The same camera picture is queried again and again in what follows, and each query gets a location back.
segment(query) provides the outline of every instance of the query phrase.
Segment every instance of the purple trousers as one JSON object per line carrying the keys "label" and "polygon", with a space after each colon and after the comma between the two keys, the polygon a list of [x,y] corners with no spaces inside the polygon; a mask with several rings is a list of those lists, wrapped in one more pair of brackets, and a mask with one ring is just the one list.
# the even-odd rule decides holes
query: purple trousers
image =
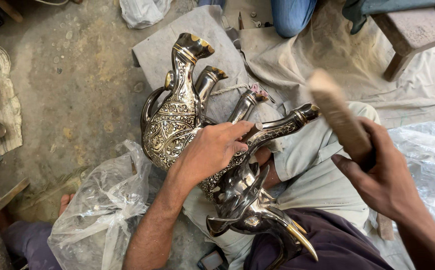
{"label": "purple trousers", "polygon": [[56,257],[47,245],[52,224],[17,221],[2,234],[6,248],[26,258],[30,270],[61,270]]}

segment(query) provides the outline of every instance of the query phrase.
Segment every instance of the dusty floor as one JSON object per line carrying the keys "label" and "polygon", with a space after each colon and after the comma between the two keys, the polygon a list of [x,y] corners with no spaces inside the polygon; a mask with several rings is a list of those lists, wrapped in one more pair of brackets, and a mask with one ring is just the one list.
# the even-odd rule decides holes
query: dusty floor
{"label": "dusty floor", "polygon": [[[76,168],[117,157],[115,146],[123,140],[140,140],[141,109],[152,90],[133,67],[131,47],[190,11],[193,2],[174,0],[163,21],[142,30],[127,28],[118,0],[14,6],[24,21],[5,18],[0,46],[10,55],[21,102],[23,145],[0,162],[0,196],[23,177],[31,179],[31,192],[40,191]],[[180,214],[169,266],[197,269],[212,246]]]}

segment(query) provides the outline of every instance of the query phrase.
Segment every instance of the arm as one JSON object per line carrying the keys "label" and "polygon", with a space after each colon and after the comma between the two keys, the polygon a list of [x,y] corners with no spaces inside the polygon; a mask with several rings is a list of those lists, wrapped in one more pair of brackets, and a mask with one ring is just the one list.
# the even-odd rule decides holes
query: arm
{"label": "arm", "polygon": [[239,141],[253,126],[247,121],[221,123],[199,130],[167,172],[153,204],[132,236],[123,269],[151,270],[165,266],[171,250],[172,231],[184,200],[202,180],[224,169],[238,151]]}
{"label": "arm", "polygon": [[369,207],[397,223],[416,269],[435,269],[435,222],[419,198],[406,159],[383,126],[367,118],[359,120],[376,149],[376,165],[365,173],[341,155],[332,156],[333,162]]}

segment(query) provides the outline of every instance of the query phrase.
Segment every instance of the jeans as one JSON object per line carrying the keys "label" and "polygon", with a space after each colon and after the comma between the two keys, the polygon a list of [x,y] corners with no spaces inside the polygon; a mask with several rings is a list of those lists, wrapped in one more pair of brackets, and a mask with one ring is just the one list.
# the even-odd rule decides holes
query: jeans
{"label": "jeans", "polygon": [[283,38],[293,37],[308,24],[317,0],[271,0],[274,27]]}
{"label": "jeans", "polygon": [[17,221],[2,234],[6,248],[25,257],[29,270],[61,270],[56,257],[47,245],[52,224],[47,222]]}

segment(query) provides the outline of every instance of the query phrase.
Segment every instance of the metal elephant sculpture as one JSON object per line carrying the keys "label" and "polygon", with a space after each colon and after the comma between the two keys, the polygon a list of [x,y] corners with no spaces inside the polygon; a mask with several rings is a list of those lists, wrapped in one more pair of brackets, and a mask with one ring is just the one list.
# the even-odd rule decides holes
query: metal elephant sculpture
{"label": "metal elephant sculpture", "polygon": [[[213,86],[227,78],[226,74],[207,66],[196,83],[192,80],[197,60],[213,53],[214,49],[203,39],[189,33],[180,34],[172,48],[173,69],[167,73],[164,87],[149,95],[144,105],[141,118],[143,150],[151,162],[161,169],[171,167],[199,129],[216,124],[215,120],[206,117],[207,101]],[[151,115],[151,108],[166,90],[171,93]],[[237,123],[246,120],[254,106],[267,100],[266,95],[246,91],[228,121]],[[262,188],[269,166],[258,174],[258,163],[249,164],[249,160],[264,143],[298,132],[318,116],[319,108],[308,103],[280,120],[256,123],[241,140],[249,149],[236,153],[225,169],[198,185],[214,203],[218,213],[218,217],[207,217],[207,228],[212,236],[220,236],[231,229],[249,235],[271,233],[279,240],[280,256],[268,269],[275,269],[293,258],[303,246],[316,261],[318,258],[303,235],[306,231],[273,207],[275,199]]]}

